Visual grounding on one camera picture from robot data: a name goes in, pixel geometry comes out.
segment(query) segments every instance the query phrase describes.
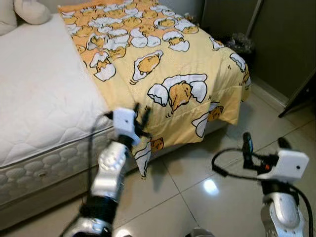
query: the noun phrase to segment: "baseboard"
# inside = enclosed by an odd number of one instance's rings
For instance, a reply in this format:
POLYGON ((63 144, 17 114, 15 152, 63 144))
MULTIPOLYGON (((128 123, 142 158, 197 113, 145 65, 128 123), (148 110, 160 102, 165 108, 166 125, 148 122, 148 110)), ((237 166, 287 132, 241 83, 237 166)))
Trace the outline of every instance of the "baseboard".
POLYGON ((261 80, 256 76, 251 77, 252 86, 251 91, 258 96, 260 99, 264 100, 267 104, 273 107, 278 112, 283 112, 286 104, 288 103, 288 98, 272 88, 266 82, 261 80))

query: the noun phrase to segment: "blanket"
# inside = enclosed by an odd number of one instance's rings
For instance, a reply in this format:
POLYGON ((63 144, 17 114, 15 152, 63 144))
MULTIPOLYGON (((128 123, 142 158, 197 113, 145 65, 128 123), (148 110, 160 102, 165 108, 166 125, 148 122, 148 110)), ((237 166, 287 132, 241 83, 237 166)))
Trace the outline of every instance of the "blanket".
POLYGON ((181 15, 153 0, 94 0, 59 11, 109 108, 152 109, 152 139, 133 149, 142 176, 151 154, 200 142, 208 121, 237 123, 250 91, 246 62, 181 15))

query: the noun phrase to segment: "bed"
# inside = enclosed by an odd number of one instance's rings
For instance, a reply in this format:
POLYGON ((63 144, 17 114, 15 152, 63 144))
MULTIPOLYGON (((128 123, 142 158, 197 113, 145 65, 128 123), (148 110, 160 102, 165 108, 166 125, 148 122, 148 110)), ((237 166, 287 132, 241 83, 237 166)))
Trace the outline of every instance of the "bed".
MULTIPOLYGON (((64 20, 54 14, 44 25, 23 24, 0 38, 7 45, 0 54, 0 230, 86 191, 87 136, 111 106, 64 20)), ((204 133, 226 124, 210 121, 204 133)), ((112 123, 101 121, 94 137, 100 152, 115 138, 112 123)), ((177 147, 157 150, 154 158, 177 147)))

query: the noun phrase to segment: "tile floor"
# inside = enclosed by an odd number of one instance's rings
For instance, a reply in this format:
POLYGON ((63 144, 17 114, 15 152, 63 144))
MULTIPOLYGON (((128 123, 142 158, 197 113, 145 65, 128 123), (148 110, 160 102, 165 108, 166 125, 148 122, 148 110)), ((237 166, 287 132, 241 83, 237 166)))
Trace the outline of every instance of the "tile floor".
MULTIPOLYGON (((277 138, 285 136, 294 148, 309 155, 308 168, 296 185, 308 196, 316 216, 315 115, 307 107, 278 118, 275 108, 252 94, 242 108, 238 126, 230 125, 206 136, 201 143, 188 144, 153 161, 146 180, 137 171, 128 174, 113 236, 123 237, 129 232, 134 237, 183 237, 200 226, 217 237, 263 237, 258 184, 223 178, 211 171, 212 156, 220 149, 241 146, 245 131, 251 132, 259 153, 273 153, 277 138)), ((219 164, 236 173, 254 174, 242 170, 240 155, 228 154, 219 164)), ((59 236, 80 204, 78 199, 5 236, 59 236)), ((303 204, 301 210, 306 217, 303 204)))

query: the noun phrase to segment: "wall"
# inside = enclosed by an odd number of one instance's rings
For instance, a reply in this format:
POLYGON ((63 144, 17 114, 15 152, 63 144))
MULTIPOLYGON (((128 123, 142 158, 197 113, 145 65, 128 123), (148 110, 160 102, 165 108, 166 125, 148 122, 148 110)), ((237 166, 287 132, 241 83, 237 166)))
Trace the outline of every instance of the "wall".
POLYGON ((202 27, 215 38, 233 32, 246 33, 257 0, 205 0, 202 27))
POLYGON ((265 0, 251 38, 253 72, 290 98, 316 66, 315 0, 265 0))
MULTIPOLYGON (((38 0, 45 4, 53 13, 57 12, 57 5, 72 5, 88 0, 38 0)), ((198 20, 202 17, 204 0, 160 0, 161 4, 173 9, 176 13, 184 15, 188 12, 197 17, 198 20)))

